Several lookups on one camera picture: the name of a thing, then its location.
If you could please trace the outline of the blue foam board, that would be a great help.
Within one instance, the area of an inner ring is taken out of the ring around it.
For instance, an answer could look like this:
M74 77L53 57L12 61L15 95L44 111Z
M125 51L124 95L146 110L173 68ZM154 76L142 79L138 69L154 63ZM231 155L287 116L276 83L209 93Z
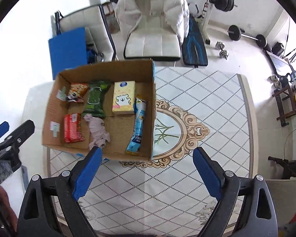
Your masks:
M85 29L76 28L49 39L53 80L66 69L87 64Z

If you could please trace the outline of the white chair at left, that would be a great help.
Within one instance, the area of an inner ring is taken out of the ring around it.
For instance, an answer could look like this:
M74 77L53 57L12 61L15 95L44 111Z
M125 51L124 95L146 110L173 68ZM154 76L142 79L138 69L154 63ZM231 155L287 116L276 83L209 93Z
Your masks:
M85 29L87 45L103 54L105 62L118 59L104 8L101 4L74 11L66 16L63 16L60 11L55 13L56 33L62 34L81 27Z

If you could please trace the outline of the dark wooden chair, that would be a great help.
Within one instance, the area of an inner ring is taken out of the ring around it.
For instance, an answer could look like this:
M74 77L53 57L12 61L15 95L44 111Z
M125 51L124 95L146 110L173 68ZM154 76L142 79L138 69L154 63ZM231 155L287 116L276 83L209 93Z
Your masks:
M277 121L280 122L281 127L289 125L287 119L296 115L296 87L286 86L281 90L276 90L272 95L277 104L279 116Z

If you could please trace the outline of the red snack bag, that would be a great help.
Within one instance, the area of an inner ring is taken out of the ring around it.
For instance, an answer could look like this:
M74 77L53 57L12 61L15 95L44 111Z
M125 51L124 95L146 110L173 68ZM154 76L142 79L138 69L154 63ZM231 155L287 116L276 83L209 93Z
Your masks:
M72 113L64 117L64 141L65 143L75 143L84 141L81 131L81 114Z

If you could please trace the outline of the blue black weight bench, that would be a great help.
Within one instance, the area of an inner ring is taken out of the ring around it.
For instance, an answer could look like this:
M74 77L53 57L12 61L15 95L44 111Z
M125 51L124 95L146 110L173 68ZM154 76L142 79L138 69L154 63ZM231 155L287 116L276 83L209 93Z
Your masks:
M192 15L189 16L189 33L187 37L184 38L181 49L185 65L194 67L208 65L203 37Z

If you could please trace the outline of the yellow Vinda tissue pack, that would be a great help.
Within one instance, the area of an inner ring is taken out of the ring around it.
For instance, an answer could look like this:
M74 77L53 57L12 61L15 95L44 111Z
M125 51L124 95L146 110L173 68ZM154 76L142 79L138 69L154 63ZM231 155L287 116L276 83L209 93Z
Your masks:
M135 82L114 82L112 112L116 115L134 114Z

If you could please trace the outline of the white cushioned chair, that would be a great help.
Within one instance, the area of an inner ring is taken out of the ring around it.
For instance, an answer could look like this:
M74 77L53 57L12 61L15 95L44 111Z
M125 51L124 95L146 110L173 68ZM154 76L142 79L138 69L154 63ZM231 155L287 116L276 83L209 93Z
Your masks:
M156 61L181 59L181 45L174 31L165 23L164 17L143 16L138 26L125 38L125 59L151 58Z

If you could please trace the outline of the brown cardboard box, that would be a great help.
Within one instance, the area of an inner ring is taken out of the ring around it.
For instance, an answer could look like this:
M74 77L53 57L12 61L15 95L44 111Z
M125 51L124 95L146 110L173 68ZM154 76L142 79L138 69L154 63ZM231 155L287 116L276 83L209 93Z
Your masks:
M139 154L126 153L134 129L135 115L115 115L112 112L113 91L110 89L104 96L104 125L111 136L110 143L103 148L103 157L116 161L148 162L152 158L155 126L155 65L152 60L124 60L79 66L64 70L56 76L46 107L42 144L51 149L73 154L87 155L92 136L88 123L81 121L83 142L65 143L64 117L72 113L82 113L85 104L65 102L57 95L68 91L72 83L89 83L97 80L108 80L111 83L134 81L135 93L147 101L143 135Z

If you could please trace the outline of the green snack bag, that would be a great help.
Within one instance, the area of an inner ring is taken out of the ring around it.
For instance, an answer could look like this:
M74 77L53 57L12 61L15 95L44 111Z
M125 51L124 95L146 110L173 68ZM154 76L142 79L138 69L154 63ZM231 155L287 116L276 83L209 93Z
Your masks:
M100 80L89 83L89 93L82 116L91 114L92 117L104 118L106 114L103 109L105 94L111 86L108 80Z

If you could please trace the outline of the blue wipes pack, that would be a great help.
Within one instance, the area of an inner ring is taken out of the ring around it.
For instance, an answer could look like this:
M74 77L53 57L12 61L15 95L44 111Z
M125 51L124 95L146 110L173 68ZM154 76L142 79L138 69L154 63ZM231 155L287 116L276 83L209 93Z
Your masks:
M139 155L139 151L141 148L143 122L146 115L146 107L147 101L143 99L141 96L136 96L134 131L126 149L126 153L129 153L134 156Z

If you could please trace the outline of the white down jacket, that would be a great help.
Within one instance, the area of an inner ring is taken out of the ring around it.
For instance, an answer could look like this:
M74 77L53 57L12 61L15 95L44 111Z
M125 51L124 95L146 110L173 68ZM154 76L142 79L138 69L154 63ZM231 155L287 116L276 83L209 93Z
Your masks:
M189 32L189 6L186 0L171 4L164 0L119 0L115 17L124 38L135 30L143 16L163 16L168 25L183 43Z

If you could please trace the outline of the black floor barbell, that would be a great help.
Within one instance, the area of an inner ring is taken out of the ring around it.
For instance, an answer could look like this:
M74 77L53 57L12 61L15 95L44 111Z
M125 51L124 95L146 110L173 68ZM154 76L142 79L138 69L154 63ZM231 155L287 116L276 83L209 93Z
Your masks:
M236 25L231 25L228 28L228 36L233 41L239 41L242 37L255 40L257 46L263 50L271 51L271 46L267 43L266 38L262 34L256 36L247 35L243 30L241 30Z

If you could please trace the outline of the orange cartoon snack bag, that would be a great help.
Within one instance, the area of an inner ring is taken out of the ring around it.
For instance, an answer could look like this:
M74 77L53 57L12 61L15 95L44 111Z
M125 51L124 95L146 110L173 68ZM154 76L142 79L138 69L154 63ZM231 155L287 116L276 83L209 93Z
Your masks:
M69 92L66 96L67 102L83 103L84 95L89 90L89 84L87 83L73 83L70 85Z

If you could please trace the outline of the white squat rack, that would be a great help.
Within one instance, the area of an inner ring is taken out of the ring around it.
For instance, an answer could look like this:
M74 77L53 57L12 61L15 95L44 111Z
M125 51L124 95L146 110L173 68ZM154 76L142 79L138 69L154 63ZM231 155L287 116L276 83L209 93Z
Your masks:
M198 26L202 34L203 40L207 45L210 45L210 42L211 42L206 29L210 20L213 7L214 7L214 0L206 0L200 15L199 22L198 22Z

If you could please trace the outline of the patterned tablecloth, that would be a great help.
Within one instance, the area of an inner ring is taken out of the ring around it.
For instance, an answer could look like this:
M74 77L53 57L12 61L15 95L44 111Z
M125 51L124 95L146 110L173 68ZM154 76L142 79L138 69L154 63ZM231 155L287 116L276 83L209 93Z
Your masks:
M257 174L257 123L245 76L157 67L155 82L151 161L104 160L78 201L99 235L196 236L216 205L192 161L197 147L239 177Z

